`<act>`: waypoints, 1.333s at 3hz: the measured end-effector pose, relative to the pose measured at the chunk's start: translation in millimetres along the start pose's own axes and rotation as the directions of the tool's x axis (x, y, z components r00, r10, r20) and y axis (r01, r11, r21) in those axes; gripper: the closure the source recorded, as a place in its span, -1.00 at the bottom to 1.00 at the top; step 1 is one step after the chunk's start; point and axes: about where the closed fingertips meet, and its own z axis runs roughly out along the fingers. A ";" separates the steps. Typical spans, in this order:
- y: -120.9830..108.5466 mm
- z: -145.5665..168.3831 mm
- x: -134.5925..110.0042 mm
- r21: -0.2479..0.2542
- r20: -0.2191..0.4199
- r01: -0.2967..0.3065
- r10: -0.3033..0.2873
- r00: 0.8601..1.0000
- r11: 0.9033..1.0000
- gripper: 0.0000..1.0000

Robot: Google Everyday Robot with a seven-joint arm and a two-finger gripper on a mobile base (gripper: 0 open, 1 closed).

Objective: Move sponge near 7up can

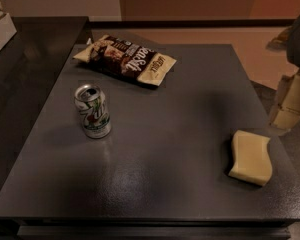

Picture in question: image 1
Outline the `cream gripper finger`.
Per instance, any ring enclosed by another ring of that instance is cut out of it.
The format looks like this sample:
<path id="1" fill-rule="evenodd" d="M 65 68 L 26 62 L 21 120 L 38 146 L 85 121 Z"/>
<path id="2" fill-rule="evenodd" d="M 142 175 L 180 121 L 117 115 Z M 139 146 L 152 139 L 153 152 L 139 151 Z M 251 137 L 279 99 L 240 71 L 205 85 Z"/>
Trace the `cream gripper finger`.
<path id="1" fill-rule="evenodd" d="M 293 76 L 283 75 L 279 81 L 269 124 L 289 131 L 300 121 L 300 70 Z"/>

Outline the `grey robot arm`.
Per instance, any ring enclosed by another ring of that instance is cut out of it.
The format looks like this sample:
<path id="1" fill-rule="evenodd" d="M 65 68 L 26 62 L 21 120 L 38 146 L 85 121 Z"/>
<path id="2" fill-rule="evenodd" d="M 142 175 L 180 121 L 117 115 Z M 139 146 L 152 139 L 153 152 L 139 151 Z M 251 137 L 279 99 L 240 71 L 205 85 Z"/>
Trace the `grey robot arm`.
<path id="1" fill-rule="evenodd" d="M 298 67 L 293 76 L 282 76 L 269 114 L 269 124 L 287 132 L 300 121 L 300 15 L 272 43 L 285 44 L 288 62 Z"/>

